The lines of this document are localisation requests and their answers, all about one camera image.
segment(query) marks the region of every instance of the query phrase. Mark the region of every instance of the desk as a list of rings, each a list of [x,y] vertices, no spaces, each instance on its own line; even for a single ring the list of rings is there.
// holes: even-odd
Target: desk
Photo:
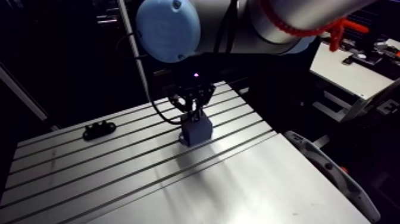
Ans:
[[[357,63],[343,65],[342,61],[351,54],[342,50],[330,52],[329,46],[321,43],[310,68],[317,76],[359,98],[354,105],[349,105],[331,93],[324,93],[326,98],[343,107],[343,110],[337,113],[319,102],[313,104],[338,122],[358,116],[378,93],[396,85],[397,82]]]
[[[204,109],[212,139],[192,148],[150,104],[21,142],[0,222],[369,223],[229,85],[216,85]],[[84,125],[101,120],[116,131],[82,140]]]

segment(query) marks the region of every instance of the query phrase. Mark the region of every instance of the workbench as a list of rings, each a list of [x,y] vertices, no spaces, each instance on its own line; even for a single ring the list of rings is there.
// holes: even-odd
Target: workbench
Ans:
[[[20,142],[1,223],[369,223],[229,85],[215,85],[204,108],[212,139],[191,148],[150,104]],[[115,132],[84,141],[85,125],[103,120]]]
[[[321,43],[310,68],[310,71],[318,77],[357,98],[357,101],[349,104],[333,93],[324,91],[325,98],[343,109],[335,112],[319,101],[313,104],[315,108],[337,122],[345,122],[359,116],[365,112],[365,108],[375,96],[385,91],[388,94],[400,83],[400,79],[391,80],[357,63],[342,64],[342,61],[352,54],[341,49],[330,52],[329,46]]]

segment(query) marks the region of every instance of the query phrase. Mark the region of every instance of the metal rod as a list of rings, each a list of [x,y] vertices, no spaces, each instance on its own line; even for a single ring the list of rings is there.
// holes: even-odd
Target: metal rod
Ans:
[[[120,7],[121,17],[122,17],[122,21],[125,25],[126,33],[127,34],[133,33],[133,29],[132,29],[132,26],[130,25],[130,20],[129,20],[129,16],[128,16],[128,12],[126,10],[124,0],[117,0],[117,2],[118,2],[118,6]],[[140,60],[140,57],[139,57],[138,45],[136,44],[136,39],[135,39],[134,34],[129,36],[129,42],[130,42],[130,47],[132,49],[133,56],[135,56],[135,58],[137,58],[135,61],[136,61],[137,69],[139,70],[140,79],[142,80],[142,84],[143,84],[143,88],[146,93],[147,100],[149,102],[151,102],[149,88],[148,88],[148,84],[147,84],[147,80],[146,80],[146,74],[145,74],[145,70],[143,69],[142,61]]]
[[[36,117],[38,117],[41,121],[45,122],[48,118],[46,112],[41,109],[39,104],[35,102],[30,96],[26,94],[26,91],[20,87],[12,77],[10,72],[7,71],[5,66],[0,63],[0,79],[14,92],[14,94],[32,111]],[[58,130],[57,126],[50,127],[51,130]]]

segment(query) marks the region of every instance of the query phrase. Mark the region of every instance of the black bracket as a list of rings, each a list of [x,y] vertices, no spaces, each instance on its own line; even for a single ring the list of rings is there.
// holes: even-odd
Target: black bracket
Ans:
[[[100,138],[105,135],[109,135],[116,130],[116,125],[112,122],[107,123],[103,120],[100,123],[94,123],[91,126],[85,126],[85,132],[82,135],[82,138],[85,141],[90,141],[96,138]]]

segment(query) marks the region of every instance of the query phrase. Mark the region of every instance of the gray handle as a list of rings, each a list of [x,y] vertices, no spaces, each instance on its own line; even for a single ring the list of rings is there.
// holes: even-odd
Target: gray handle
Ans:
[[[295,132],[287,131],[285,137],[297,147],[307,159],[314,162],[314,164],[319,164],[319,168],[324,170],[324,174],[329,175],[327,178],[337,186],[338,190],[346,196],[370,222],[376,223],[380,220],[378,209],[376,209],[374,203],[363,188],[322,152],[321,149]]]

